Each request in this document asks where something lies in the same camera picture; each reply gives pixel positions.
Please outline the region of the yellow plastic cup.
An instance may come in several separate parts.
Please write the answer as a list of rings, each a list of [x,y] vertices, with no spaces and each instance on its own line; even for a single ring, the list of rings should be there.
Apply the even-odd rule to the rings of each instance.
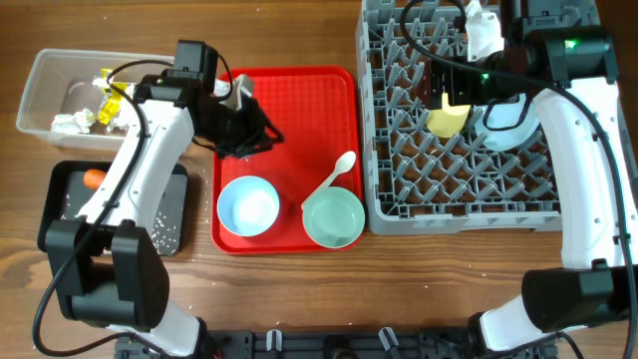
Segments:
[[[443,93],[442,107],[430,111],[427,127],[431,133],[439,138],[450,138],[464,128],[471,109],[471,105],[451,106],[449,95]]]

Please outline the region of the large light blue plate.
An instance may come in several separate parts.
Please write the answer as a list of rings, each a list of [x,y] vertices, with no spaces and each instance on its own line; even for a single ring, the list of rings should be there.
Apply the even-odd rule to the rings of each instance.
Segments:
[[[537,130],[539,119],[533,103],[529,104],[522,123],[512,128],[520,118],[525,101],[525,94],[520,94],[504,104],[494,105],[486,121],[489,129],[482,123],[487,106],[476,107],[478,118],[474,130],[478,137],[485,135],[482,144],[486,148],[496,152],[511,150],[527,141]]]

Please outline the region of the light blue bowl with rice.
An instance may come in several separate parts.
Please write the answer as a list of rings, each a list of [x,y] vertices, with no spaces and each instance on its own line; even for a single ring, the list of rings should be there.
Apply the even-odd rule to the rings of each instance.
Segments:
[[[266,179],[245,176],[232,180],[217,198],[221,225],[232,234],[250,237],[264,233],[277,219],[280,200]]]

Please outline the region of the green bowl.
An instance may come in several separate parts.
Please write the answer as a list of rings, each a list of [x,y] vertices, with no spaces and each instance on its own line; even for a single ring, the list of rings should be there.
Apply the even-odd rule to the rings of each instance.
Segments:
[[[316,244],[339,249],[353,244],[365,226],[365,210],[350,191],[329,186],[312,194],[302,204],[302,224]]]

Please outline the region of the yellow snack wrapper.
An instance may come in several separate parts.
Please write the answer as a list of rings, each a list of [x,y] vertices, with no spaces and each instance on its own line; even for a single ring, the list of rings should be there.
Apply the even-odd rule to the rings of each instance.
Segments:
[[[107,127],[107,130],[111,132],[116,126],[116,118],[121,111],[121,101],[123,97],[114,92],[110,84],[107,82],[107,77],[113,72],[112,69],[102,68],[101,74],[93,81],[93,85],[99,87],[104,96],[99,106],[97,121]]]

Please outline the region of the orange carrot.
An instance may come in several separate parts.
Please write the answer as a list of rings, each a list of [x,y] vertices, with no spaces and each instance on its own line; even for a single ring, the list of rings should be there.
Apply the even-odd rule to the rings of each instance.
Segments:
[[[87,170],[83,177],[84,185],[91,190],[98,190],[103,183],[107,173],[97,169]]]

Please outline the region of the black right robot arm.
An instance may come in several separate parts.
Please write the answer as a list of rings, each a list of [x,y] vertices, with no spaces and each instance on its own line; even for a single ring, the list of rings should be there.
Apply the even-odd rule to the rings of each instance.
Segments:
[[[520,294],[476,317],[476,354],[562,332],[629,323],[636,343],[637,206],[618,121],[619,69],[592,1],[461,6],[464,57],[433,57],[431,106],[487,110],[521,98],[547,140],[562,217],[562,264],[525,274]]]

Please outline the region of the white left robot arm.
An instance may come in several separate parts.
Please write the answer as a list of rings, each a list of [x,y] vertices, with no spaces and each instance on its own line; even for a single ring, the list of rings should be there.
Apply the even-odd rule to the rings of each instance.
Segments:
[[[107,175],[74,219],[55,219],[44,245],[53,279],[36,312],[34,344],[51,298],[69,320],[112,330],[161,358],[212,358],[218,350],[202,319],[168,298],[168,273],[151,240],[156,212],[174,166],[196,137],[220,157],[269,151],[283,138],[253,98],[253,81],[169,71],[147,75],[128,97],[137,121]]]

